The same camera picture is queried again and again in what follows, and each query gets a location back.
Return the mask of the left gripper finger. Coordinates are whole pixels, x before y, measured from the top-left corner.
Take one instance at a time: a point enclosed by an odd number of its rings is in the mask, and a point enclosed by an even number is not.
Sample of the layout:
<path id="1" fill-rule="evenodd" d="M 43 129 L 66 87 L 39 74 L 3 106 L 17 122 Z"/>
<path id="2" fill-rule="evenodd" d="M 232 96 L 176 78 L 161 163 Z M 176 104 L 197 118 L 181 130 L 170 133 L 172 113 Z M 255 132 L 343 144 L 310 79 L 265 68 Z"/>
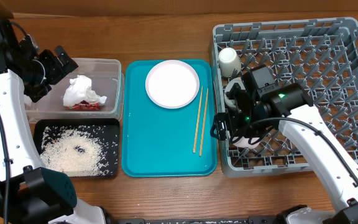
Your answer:
<path id="1" fill-rule="evenodd" d="M 42 97 L 48 94 L 48 92 L 52 89 L 49 83 L 44 84 L 33 84 L 31 88 L 31 100 L 36 103 Z"/>
<path id="2" fill-rule="evenodd" d="M 58 45 L 55 48 L 55 53 L 62 64 L 62 69 L 65 75 L 68 75 L 69 73 L 73 72 L 78 68 L 78 64 L 71 57 L 68 56 L 67 52 L 61 45 Z"/>

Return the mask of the pink bowl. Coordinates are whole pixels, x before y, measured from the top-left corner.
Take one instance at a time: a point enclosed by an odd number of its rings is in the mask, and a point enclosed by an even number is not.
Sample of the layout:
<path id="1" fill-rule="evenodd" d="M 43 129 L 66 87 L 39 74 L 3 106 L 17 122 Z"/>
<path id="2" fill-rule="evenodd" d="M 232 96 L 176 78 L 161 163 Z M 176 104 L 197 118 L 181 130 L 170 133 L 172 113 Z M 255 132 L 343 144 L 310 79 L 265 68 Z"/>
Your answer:
<path id="1" fill-rule="evenodd" d="M 260 144 L 257 142 L 258 139 L 259 137 L 245 138 L 243 132 L 240 131 L 230 135 L 229 143 L 233 147 L 254 149 Z"/>

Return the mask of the small grey bowl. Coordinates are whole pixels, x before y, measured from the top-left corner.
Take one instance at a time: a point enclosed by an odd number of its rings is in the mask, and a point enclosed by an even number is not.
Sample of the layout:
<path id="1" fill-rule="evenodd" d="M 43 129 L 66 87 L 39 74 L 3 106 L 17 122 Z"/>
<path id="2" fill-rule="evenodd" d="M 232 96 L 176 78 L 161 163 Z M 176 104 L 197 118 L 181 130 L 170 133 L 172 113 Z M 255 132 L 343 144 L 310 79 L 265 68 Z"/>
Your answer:
<path id="1" fill-rule="evenodd" d="M 243 112 L 244 102 L 248 99 L 246 88 L 240 77 L 232 79 L 224 87 L 224 103 L 232 110 Z"/>

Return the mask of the white napkin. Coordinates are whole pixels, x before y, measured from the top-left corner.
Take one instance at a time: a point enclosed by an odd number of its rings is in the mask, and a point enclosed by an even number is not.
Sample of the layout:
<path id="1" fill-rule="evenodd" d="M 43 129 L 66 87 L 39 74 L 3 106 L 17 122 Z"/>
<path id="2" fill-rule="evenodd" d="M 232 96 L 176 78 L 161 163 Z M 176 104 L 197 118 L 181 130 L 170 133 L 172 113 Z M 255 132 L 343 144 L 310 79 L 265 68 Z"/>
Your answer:
<path id="1" fill-rule="evenodd" d="M 106 96 L 99 96 L 92 90 L 92 80 L 90 78 L 84 75 L 77 75 L 76 78 L 70 79 L 70 86 L 63 96 L 63 105 L 74 106 L 82 101 L 103 105 L 106 100 Z"/>

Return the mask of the red snack wrapper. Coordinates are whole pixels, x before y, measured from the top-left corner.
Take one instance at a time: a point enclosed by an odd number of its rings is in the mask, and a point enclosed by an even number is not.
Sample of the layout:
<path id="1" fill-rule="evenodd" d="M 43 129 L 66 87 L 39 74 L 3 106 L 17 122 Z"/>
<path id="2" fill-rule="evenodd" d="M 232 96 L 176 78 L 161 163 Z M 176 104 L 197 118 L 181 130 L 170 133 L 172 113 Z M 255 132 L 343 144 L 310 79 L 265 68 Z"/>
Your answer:
<path id="1" fill-rule="evenodd" d="M 100 111 L 101 106 L 98 103 L 89 104 L 89 103 L 85 102 L 85 103 L 78 103 L 73 106 L 67 106 L 66 109 L 78 110 L 78 111 L 87 111 L 87 110 Z"/>

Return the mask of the wooden chopstick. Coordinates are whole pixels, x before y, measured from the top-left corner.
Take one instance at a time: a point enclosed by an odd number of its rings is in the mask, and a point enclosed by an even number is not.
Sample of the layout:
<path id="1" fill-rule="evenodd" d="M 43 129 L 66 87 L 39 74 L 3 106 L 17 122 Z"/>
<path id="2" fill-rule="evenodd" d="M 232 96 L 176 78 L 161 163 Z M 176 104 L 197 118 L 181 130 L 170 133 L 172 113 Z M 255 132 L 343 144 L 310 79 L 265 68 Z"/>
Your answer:
<path id="1" fill-rule="evenodd" d="M 207 109 L 208 109 L 208 94 L 209 94 L 209 88 L 207 88 L 207 90 L 206 90 L 206 98 L 205 98 L 205 102 L 204 102 L 203 125 L 202 125 L 202 130 L 201 130 L 200 151 L 199 151 L 200 157 L 203 154 L 204 130 L 205 130 L 205 122 L 206 122 L 206 113 L 207 113 Z"/>
<path id="2" fill-rule="evenodd" d="M 199 130 L 199 123 L 200 123 L 200 114 L 201 114 L 201 105 L 202 105 L 202 99 L 203 99 L 203 86 L 200 90 L 200 98 L 198 103 L 198 113 L 197 113 L 197 119 L 196 119 L 196 128 L 195 128 L 195 138 L 194 138 L 194 144 L 193 144 L 193 153 L 196 152 L 196 145 L 198 141 L 198 130 Z"/>

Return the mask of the white paper cup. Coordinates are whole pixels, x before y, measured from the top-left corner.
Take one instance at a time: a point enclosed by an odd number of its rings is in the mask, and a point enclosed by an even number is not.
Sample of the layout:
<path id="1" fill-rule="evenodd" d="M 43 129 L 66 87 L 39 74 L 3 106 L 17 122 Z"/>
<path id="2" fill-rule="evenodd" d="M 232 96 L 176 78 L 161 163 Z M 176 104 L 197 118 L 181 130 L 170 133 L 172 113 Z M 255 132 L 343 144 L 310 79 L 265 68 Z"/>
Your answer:
<path id="1" fill-rule="evenodd" d="M 241 71 L 241 60 L 234 48 L 222 49 L 218 54 L 218 63 L 223 77 L 231 78 L 235 70 L 236 73 Z"/>

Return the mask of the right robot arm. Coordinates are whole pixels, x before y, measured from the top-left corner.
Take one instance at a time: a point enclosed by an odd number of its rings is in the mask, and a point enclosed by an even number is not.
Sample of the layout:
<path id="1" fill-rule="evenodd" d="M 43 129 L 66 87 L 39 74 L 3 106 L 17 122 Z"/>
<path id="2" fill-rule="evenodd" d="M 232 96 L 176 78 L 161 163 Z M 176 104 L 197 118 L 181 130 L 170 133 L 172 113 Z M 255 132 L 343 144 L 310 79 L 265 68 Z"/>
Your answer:
<path id="1" fill-rule="evenodd" d="M 265 65 L 225 76 L 231 110 L 215 116 L 211 135 L 253 148 L 271 130 L 280 131 L 302 153 L 334 207 L 327 212 L 297 205 L 273 223 L 358 223 L 358 164 L 325 125 L 312 97 L 297 83 L 280 86 Z"/>

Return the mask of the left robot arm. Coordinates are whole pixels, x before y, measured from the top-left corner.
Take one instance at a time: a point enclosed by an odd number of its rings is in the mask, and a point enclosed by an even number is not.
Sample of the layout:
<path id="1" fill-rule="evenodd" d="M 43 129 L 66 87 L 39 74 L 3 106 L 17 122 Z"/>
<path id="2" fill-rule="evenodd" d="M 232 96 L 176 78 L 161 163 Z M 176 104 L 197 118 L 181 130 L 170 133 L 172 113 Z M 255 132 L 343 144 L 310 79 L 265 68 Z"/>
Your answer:
<path id="1" fill-rule="evenodd" d="M 63 47 L 40 51 L 17 24 L 0 19 L 0 217 L 5 223 L 114 223 L 103 207 L 76 196 L 66 174 L 46 168 L 24 98 L 39 101 L 77 68 Z"/>

